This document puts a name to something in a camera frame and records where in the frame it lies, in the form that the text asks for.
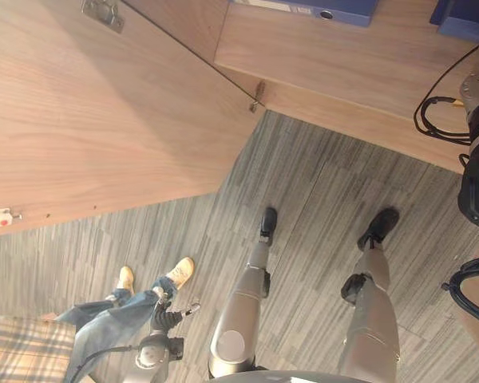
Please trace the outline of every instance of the person's leg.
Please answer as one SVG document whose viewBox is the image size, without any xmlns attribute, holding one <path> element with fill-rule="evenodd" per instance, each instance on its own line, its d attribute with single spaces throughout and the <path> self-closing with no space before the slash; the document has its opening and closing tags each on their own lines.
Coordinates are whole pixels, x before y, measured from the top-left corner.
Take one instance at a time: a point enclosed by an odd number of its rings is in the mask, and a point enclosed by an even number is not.
<svg viewBox="0 0 479 383">
<path fill-rule="evenodd" d="M 79 331 L 99 313 L 116 306 L 123 306 L 133 296 L 133 272 L 124 266 L 121 268 L 116 289 L 102 301 L 77 304 L 55 318 L 57 322 L 74 324 Z"/>
<path fill-rule="evenodd" d="M 172 300 L 192 276 L 193 268 L 191 259 L 182 259 L 169 273 L 158 278 L 151 288 L 160 286 L 168 299 Z M 78 366 L 89 355 L 128 341 L 151 318 L 158 299 L 153 290 L 143 291 L 130 298 L 122 307 L 103 311 L 84 325 L 77 332 L 65 381 L 70 382 L 75 373 L 78 375 L 74 381 L 79 381 L 93 370 L 100 360 L 99 357 L 94 358 L 84 369 L 77 372 Z"/>
</svg>

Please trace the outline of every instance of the robotic arm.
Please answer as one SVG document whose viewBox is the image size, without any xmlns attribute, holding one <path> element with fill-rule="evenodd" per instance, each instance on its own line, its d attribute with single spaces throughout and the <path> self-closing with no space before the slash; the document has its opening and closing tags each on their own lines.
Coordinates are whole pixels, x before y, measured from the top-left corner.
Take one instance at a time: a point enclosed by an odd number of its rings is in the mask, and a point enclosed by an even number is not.
<svg viewBox="0 0 479 383">
<path fill-rule="evenodd" d="M 168 332 L 185 317 L 194 314 L 199 308 L 194 303 L 188 310 L 170 312 L 170 302 L 161 287 L 155 287 L 161 297 L 154 308 L 149 336 L 142 339 L 135 358 L 135 367 L 125 378 L 125 383 L 163 383 L 168 377 L 168 363 L 180 361 L 184 353 L 183 338 L 169 338 Z"/>
</svg>

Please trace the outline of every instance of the wooden cabinet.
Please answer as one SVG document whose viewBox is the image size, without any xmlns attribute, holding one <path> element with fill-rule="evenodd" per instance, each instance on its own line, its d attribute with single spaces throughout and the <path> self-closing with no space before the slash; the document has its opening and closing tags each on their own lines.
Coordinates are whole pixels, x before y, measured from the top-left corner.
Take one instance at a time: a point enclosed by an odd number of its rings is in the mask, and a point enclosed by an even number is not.
<svg viewBox="0 0 479 383">
<path fill-rule="evenodd" d="M 0 234 L 214 192 L 263 113 L 124 3 L 0 0 Z"/>
</svg>

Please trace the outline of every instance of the black cable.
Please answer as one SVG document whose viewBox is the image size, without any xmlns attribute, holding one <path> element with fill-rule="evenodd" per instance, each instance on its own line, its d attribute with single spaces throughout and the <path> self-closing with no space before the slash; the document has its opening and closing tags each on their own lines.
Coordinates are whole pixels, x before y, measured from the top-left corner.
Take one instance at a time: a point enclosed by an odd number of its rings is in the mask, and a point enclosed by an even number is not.
<svg viewBox="0 0 479 383">
<path fill-rule="evenodd" d="M 461 283 L 468 278 L 479 275 L 479 258 L 473 259 L 461 265 L 460 270 L 456 272 L 449 280 L 444 283 L 442 288 L 448 290 L 452 299 L 467 313 L 479 320 L 479 306 L 470 301 L 461 291 Z"/>
<path fill-rule="evenodd" d="M 433 137 L 433 138 L 438 138 L 439 140 L 443 140 L 443 141 L 448 141 L 448 142 L 451 142 L 453 144 L 459 144 L 459 145 L 470 145 L 470 138 L 469 138 L 469 134 L 466 132 L 466 133 L 453 133 L 453 132 L 447 132 L 447 131 L 443 131 L 441 129 L 438 129 L 436 126 L 434 126 L 433 124 L 431 124 L 429 122 L 429 120 L 426 118 L 426 109 L 427 107 L 430 106 L 430 104 L 437 104 L 437 102 L 450 102 L 450 101 L 446 101 L 446 100 L 439 100 L 439 99 L 449 99 L 449 100 L 453 100 L 452 102 L 454 102 L 456 99 L 452 98 L 452 97 L 432 97 L 435 99 L 435 101 L 430 101 L 424 111 L 421 111 L 421 117 L 422 117 L 422 123 L 425 125 L 425 127 L 428 129 L 428 130 L 425 130 L 423 129 L 420 124 L 418 123 L 418 119 L 417 119 L 417 115 L 419 113 L 419 110 L 421 110 L 422 106 L 428 101 L 428 97 L 430 96 L 431 92 L 434 91 L 434 89 L 437 87 L 437 85 L 440 83 L 441 80 L 443 80 L 443 78 L 445 76 L 447 76 L 449 74 L 449 72 L 451 70 L 453 70 L 454 68 L 457 67 L 458 64 L 460 64 L 463 60 L 465 60 L 468 56 L 470 56 L 472 53 L 474 53 L 476 50 L 479 49 L 479 44 L 477 44 L 476 46 L 474 46 L 470 51 L 468 51 L 467 53 L 465 53 L 462 57 L 460 57 L 456 62 L 454 62 L 435 82 L 434 84 L 431 86 L 430 90 L 428 91 L 428 93 L 426 93 L 426 95 L 424 96 L 424 98 L 422 98 L 422 101 L 420 102 L 420 104 L 418 105 L 418 107 L 415 109 L 415 112 L 414 112 L 414 124 L 415 124 L 415 128 L 422 134 L 426 135 L 426 136 L 430 136 L 430 137 Z"/>
<path fill-rule="evenodd" d="M 473 269 L 474 267 L 479 267 L 479 258 L 472 259 L 471 261 L 465 262 L 461 265 L 460 270 L 466 271 Z"/>
<path fill-rule="evenodd" d="M 90 361 L 92 361 L 95 357 L 99 357 L 103 353 L 126 353 L 126 352 L 132 351 L 134 349 L 138 349 L 138 346 L 137 345 L 123 345 L 121 347 L 112 347 L 110 349 L 101 349 L 101 350 L 97 351 L 96 353 L 91 353 L 88 357 L 85 358 L 83 363 L 81 363 L 77 367 L 77 371 L 76 371 L 76 373 L 74 373 L 74 375 L 71 378 L 71 381 L 69 381 L 69 383 L 74 383 L 78 374 L 83 370 L 85 365 L 87 363 L 89 363 Z"/>
<path fill-rule="evenodd" d="M 470 156 L 468 154 L 462 153 L 457 158 L 460 160 L 463 168 L 466 168 L 467 163 L 470 161 Z"/>
</svg>

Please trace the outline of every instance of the wood grain surface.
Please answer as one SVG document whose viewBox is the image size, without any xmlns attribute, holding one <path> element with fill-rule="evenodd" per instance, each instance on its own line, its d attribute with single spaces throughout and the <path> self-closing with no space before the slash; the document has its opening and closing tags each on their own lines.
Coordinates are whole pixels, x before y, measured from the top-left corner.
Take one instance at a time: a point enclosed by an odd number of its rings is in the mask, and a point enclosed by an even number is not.
<svg viewBox="0 0 479 383">
<path fill-rule="evenodd" d="M 215 61 L 410 118 L 438 76 L 472 42 L 438 34 L 427 0 L 381 0 L 369 28 L 231 4 Z M 437 93 L 459 96 L 472 60 Z M 460 124 L 442 113 L 443 123 Z"/>
<path fill-rule="evenodd" d="M 228 0 L 125 0 L 125 2 L 169 32 L 251 96 L 255 96 L 255 87 L 260 81 L 258 77 L 220 67 L 214 63 Z"/>
<path fill-rule="evenodd" d="M 267 79 L 269 109 L 461 172 L 457 154 L 465 148 L 421 136 L 412 121 L 439 75 L 473 46 L 438 34 L 429 24 L 434 7 L 381 0 L 361 28 L 231 4 L 215 62 Z M 460 64 L 433 94 L 459 97 L 475 61 Z M 429 117 L 444 130 L 467 130 L 463 108 L 435 105 Z"/>
<path fill-rule="evenodd" d="M 257 361 L 336 373 L 353 314 L 340 289 L 361 254 L 357 238 L 393 205 L 401 220 L 384 247 L 402 348 L 398 382 L 479 383 L 479 349 L 440 289 L 479 243 L 457 209 L 459 183 L 458 174 L 269 112 L 217 194 L 0 236 L 0 314 L 102 299 L 124 264 L 139 291 L 191 256 L 196 273 L 174 309 L 194 301 L 202 309 L 173 331 L 185 336 L 185 355 L 168 383 L 207 380 L 212 331 L 271 205 L 279 223 Z M 121 381 L 132 363 L 133 355 L 112 356 L 94 376 Z"/>
<path fill-rule="evenodd" d="M 0 234 L 215 192 L 263 108 L 128 6 L 0 0 Z"/>
<path fill-rule="evenodd" d="M 424 136 L 410 119 L 274 82 L 267 83 L 263 100 L 270 110 L 463 173 L 458 155 L 468 148 Z"/>
</svg>

